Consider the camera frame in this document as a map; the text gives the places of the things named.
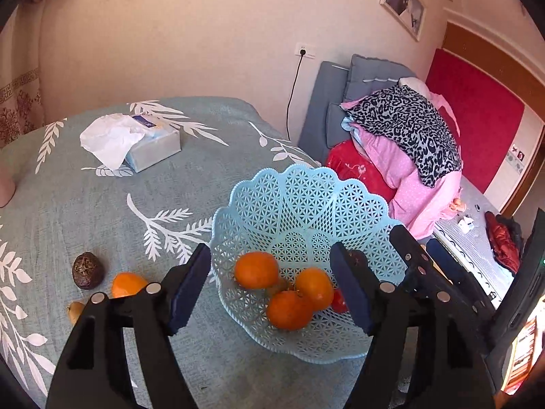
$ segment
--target tissue pack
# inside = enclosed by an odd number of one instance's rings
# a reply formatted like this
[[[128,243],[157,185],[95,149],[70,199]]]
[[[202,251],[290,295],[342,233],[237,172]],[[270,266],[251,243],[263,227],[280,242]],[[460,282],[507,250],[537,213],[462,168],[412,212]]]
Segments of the tissue pack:
[[[146,135],[130,148],[126,162],[135,172],[147,169],[155,163],[181,150],[180,132],[158,118],[144,115],[132,116],[146,128]]]

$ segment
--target blue plastic basket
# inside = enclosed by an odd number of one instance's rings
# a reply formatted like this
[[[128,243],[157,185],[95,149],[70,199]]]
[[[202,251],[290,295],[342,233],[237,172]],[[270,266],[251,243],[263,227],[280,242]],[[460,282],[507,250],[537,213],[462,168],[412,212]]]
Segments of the blue plastic basket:
[[[400,224],[388,217],[388,206],[369,194],[358,180],[340,181],[328,168],[292,165],[279,174],[260,170],[231,192],[229,206],[219,208],[212,224],[212,270],[221,302],[229,315],[259,344],[310,363],[333,363],[361,357],[371,344],[349,314],[330,308],[314,314],[304,329],[273,327],[265,315],[264,291],[247,291],[234,280],[236,260],[251,251],[266,251],[279,261],[284,277],[294,280],[309,266],[327,271],[329,250],[337,241],[360,249],[381,280],[399,284],[405,264],[389,242]]]

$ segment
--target white picture frame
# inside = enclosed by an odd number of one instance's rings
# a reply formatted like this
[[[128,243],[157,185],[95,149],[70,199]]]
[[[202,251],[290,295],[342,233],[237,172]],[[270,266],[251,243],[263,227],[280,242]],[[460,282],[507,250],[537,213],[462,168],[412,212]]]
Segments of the white picture frame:
[[[423,0],[380,0],[380,4],[416,41],[420,40],[427,12]]]

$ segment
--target black power cord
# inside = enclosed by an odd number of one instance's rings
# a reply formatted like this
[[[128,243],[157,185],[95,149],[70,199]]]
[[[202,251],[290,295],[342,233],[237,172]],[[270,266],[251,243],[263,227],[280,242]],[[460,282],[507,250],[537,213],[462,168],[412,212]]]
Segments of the black power cord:
[[[306,50],[301,49],[299,52],[301,54],[301,59],[299,60],[299,65],[297,66],[297,72],[295,73],[295,80],[293,80],[293,87],[292,87],[292,94],[290,95],[290,101],[288,101],[288,108],[285,112],[285,131],[288,133],[288,140],[292,140],[290,138],[290,128],[288,127],[288,119],[290,117],[290,104],[292,103],[293,98],[293,91],[295,91],[295,83],[297,83],[297,76],[299,75],[299,68],[301,67],[301,62],[303,61],[303,57],[306,54]]]

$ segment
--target scalloped basket rim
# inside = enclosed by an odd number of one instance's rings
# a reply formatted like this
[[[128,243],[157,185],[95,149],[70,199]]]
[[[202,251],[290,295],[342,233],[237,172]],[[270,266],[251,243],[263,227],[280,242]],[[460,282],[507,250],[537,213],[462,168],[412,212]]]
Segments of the scalloped basket rim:
[[[381,197],[380,195],[377,195],[377,194],[372,194],[368,191],[367,187],[365,186],[364,183],[362,183],[360,180],[357,180],[355,178],[350,178],[350,179],[347,179],[347,180],[339,180],[339,177],[337,176],[336,172],[333,170],[333,169],[330,169],[328,167],[317,167],[317,168],[312,168],[312,167],[309,167],[309,166],[306,166],[306,165],[302,165],[302,164],[293,164],[293,165],[290,165],[289,167],[287,167],[283,172],[278,172],[276,169],[273,169],[271,167],[265,167],[261,170],[259,170],[253,177],[251,180],[241,180],[239,181],[238,183],[235,184],[235,186],[233,186],[233,189],[231,190],[231,195],[229,197],[229,203],[227,206],[222,206],[220,208],[218,208],[215,212],[214,212],[214,216],[213,216],[213,219],[212,219],[212,237],[210,239],[210,242],[208,243],[208,246],[210,247],[210,250],[211,252],[213,251],[215,245],[217,244],[217,242],[215,241],[217,235],[216,235],[216,222],[217,222],[217,217],[220,213],[222,213],[223,211],[226,211],[228,210],[232,205],[233,205],[233,199],[234,199],[234,196],[235,196],[235,193],[238,191],[238,188],[244,184],[247,184],[247,185],[251,185],[253,182],[255,182],[258,178],[260,178],[263,174],[265,173],[274,173],[276,174],[277,176],[279,175],[287,175],[289,172],[292,172],[294,170],[297,170],[297,169],[302,169],[303,171],[307,172],[307,173],[329,173],[330,175],[333,176],[333,181],[335,183],[339,183],[340,185],[342,185],[343,187],[348,185],[348,184],[356,184],[358,185],[359,187],[363,188],[364,192],[365,192],[365,195],[366,196],[369,196],[370,198],[374,198],[374,199],[377,199],[379,202],[383,203],[385,206],[386,206],[386,211],[388,211],[388,204],[386,203],[386,200],[383,199],[383,197]],[[392,223],[396,223],[396,224],[400,224],[402,225],[402,222],[401,221],[398,221],[396,219],[393,219],[393,218],[389,218],[389,220],[392,222]],[[258,343],[259,345],[263,346],[264,348],[266,348],[267,350],[269,351],[272,351],[272,352],[276,352],[276,353],[286,353],[286,354],[290,354],[290,355],[293,355],[294,357],[296,358],[299,358],[301,360],[303,360],[304,362],[307,362],[307,363],[313,363],[313,364],[331,364],[331,363],[336,363],[340,360],[346,360],[346,359],[355,359],[355,358],[362,358],[362,357],[365,357],[367,355],[367,352],[364,352],[364,353],[361,353],[361,354],[354,354],[354,355],[338,355],[336,356],[335,358],[325,358],[325,359],[320,359],[320,358],[310,358],[308,356],[305,356],[303,354],[301,354],[300,352],[298,351],[292,351],[288,348],[286,349],[281,349],[281,348],[277,348],[277,347],[274,347],[274,346],[270,346],[266,343],[264,343],[260,337],[258,335],[256,335],[248,325],[246,325],[243,321],[241,321],[234,313],[233,311],[231,310],[231,308],[228,306],[228,304],[226,303],[224,297],[223,297],[223,294],[222,294],[222,291],[223,291],[223,283],[221,281],[221,278],[220,276],[218,275],[218,273],[216,272],[216,269],[214,269],[214,263],[212,262],[211,264],[211,268],[212,268],[212,273],[214,275],[214,278],[216,280],[216,284],[217,284],[217,292],[218,292],[218,296],[220,298],[220,302],[222,304],[222,306],[225,308],[225,310],[227,311],[227,313],[231,316],[231,318],[233,320],[235,320],[240,326],[243,327],[243,329],[246,331],[246,333],[256,342]]]

